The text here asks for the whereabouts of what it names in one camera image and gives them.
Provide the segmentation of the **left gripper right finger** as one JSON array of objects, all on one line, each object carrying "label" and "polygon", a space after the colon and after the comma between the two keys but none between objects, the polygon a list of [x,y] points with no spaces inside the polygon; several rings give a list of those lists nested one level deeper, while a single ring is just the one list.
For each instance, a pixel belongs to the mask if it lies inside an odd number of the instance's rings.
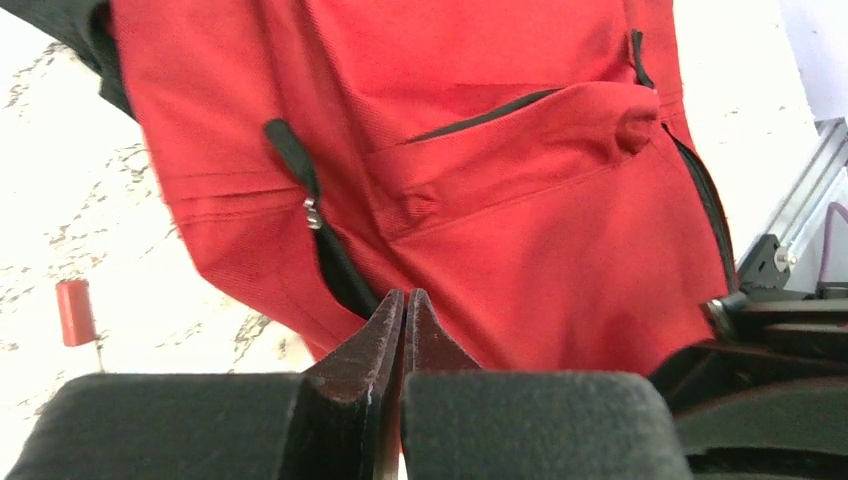
[{"label": "left gripper right finger", "polygon": [[664,400],[630,373],[485,371],[427,293],[406,312],[401,433],[412,479],[688,479]]}]

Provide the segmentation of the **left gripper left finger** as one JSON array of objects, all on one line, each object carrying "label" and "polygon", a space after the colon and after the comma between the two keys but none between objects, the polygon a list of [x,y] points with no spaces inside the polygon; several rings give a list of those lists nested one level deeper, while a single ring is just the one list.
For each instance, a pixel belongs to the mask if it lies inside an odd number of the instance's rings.
[{"label": "left gripper left finger", "polygon": [[394,290],[301,373],[92,374],[47,403],[13,479],[394,479]]}]

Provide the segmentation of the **red backpack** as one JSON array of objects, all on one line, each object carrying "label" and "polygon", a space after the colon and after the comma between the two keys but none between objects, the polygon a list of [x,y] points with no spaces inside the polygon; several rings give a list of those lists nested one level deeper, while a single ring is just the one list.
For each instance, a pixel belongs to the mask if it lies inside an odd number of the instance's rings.
[{"label": "red backpack", "polygon": [[199,273],[317,357],[421,288],[495,369],[648,374],[736,286],[669,1],[5,1],[141,126]]}]

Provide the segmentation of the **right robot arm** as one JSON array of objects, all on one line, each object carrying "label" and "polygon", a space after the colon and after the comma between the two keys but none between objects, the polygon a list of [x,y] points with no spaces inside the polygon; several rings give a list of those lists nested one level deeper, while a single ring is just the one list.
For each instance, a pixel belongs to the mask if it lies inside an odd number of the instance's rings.
[{"label": "right robot arm", "polygon": [[785,254],[762,236],[738,291],[703,307],[715,339],[652,374],[698,479],[847,475],[847,286],[789,290]]}]

